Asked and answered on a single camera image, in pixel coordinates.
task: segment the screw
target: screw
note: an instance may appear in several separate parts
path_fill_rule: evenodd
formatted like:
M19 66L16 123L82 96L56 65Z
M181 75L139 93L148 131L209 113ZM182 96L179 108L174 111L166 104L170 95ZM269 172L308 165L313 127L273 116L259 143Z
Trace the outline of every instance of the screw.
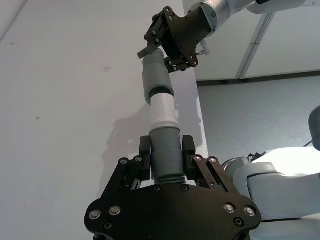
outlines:
M232 214L235 211L235 208L230 204L225 204L223 208L227 213L230 213L230 214Z
M210 157L208 158L208 160L211 161L211 162L213 162L213 163L215 163L215 162L217 161L217 159L214 158L213 156L210 156Z
M107 222L104 224L104 229L108 230L108 229L110 229L110 228L112 228L112 224L111 224L111 222L107 221Z
M236 217L233 220L234 225L238 226L238 227L243 227L244 226L244 221L240 218L240 217Z
M134 158L134 160L135 160L136 162L141 162L141 161L142 161L142 158L141 158L140 156L136 156L136 157Z
M201 160L202 160L202 157L201 157L200 155L195 155L195 156L193 157L193 159L196 160L196 161L201 161Z
M128 162L128 161L127 161L126 159L120 159L120 163L121 163L121 164L127 164L127 162Z
M246 206L243 210L244 210L245 214L247 214L250 217L256 215L255 211L251 207Z
M187 192L187 191L189 190L189 187L188 187L187 185L182 185L182 186L181 186L181 190L182 190L183 192Z
M120 213L121 208L119 206L112 206L110 207L109 213L111 216L116 216Z
M101 212L99 210L93 210L89 214L89 219L96 220L96 219L98 219L100 217L100 215L101 215Z
M154 187L153 187L153 191L155 191L155 192L160 192L160 187L159 187L159 186L154 186Z

